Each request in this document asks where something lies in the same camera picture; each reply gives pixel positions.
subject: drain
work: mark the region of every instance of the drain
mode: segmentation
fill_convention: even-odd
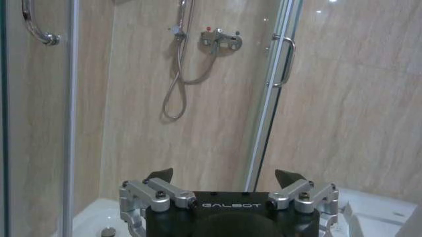
[[[102,230],[102,237],[114,237],[116,235],[116,229],[114,227],[106,227]]]

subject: shower hose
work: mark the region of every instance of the shower hose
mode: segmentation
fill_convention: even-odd
[[[193,21],[193,14],[191,14],[191,11],[190,11],[190,18],[189,18],[189,24],[187,24],[187,33],[183,34],[182,36],[178,36],[178,35],[175,36],[177,37],[175,38],[177,39],[177,52],[175,52],[175,54],[177,54],[177,64],[178,64],[177,66],[178,67],[177,67],[175,78],[174,78],[174,80],[171,82],[171,85],[170,85],[170,88],[167,90],[167,93],[166,93],[166,96],[165,96],[165,99],[163,99],[163,105],[162,105],[162,113],[173,121],[178,120],[183,116],[185,111],[186,111],[186,105],[187,105],[186,85],[199,84],[207,79],[209,73],[211,71],[211,68],[213,68],[215,60],[217,60],[218,51],[219,51],[219,43],[215,40],[211,43],[213,60],[211,60],[211,63],[209,65],[206,71],[203,72],[203,74],[195,80],[186,80],[185,76],[183,76],[185,75],[183,74],[183,59],[185,59],[186,48],[187,48],[187,43],[189,43],[189,39],[190,39],[191,21]],[[167,106],[169,106],[170,97],[171,97],[173,92],[174,92],[177,84],[179,85],[179,90],[181,90],[182,109],[181,109],[179,113],[177,113],[175,115],[171,115],[169,113],[169,107]]]

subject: robotic hand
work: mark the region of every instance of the robotic hand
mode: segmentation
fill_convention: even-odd
[[[134,237],[330,237],[336,186],[281,170],[275,177],[275,192],[205,192],[171,185],[173,169],[154,172],[143,182],[123,182],[120,219]]]

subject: beige marble wall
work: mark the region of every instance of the beige marble wall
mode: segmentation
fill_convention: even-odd
[[[114,3],[80,1],[75,215],[98,199]]]
[[[281,168],[421,200],[421,22],[420,0],[305,1],[261,190]]]
[[[67,1],[38,0],[46,47],[23,25],[20,1],[7,1],[11,236],[46,237],[62,212],[67,109]]]
[[[175,168],[174,183],[195,190],[239,190],[242,136],[257,75],[267,5],[262,1],[195,1],[186,77],[199,76],[207,56],[198,50],[207,26],[241,31],[243,47],[219,57],[207,81],[187,86],[187,110],[175,123],[161,120],[170,86],[178,0],[116,0],[107,90],[102,189],[118,197],[126,179],[143,179],[153,170]],[[178,92],[171,110],[181,106]]]

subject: chrome door handle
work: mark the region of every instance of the chrome door handle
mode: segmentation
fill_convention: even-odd
[[[291,72],[291,67],[293,67],[293,61],[295,59],[295,54],[297,54],[297,44],[293,41],[291,38],[285,37],[283,38],[283,42],[287,42],[291,48],[291,54],[290,54],[290,58],[289,58],[289,66],[286,69],[286,73],[285,73],[285,77],[282,78],[282,81],[277,84],[273,85],[274,88],[281,88],[289,81],[290,78],[290,72]]]
[[[34,15],[34,0],[22,0],[22,14],[26,21],[26,27],[34,37],[46,45],[59,44],[60,36],[50,32],[43,32],[38,26]]]

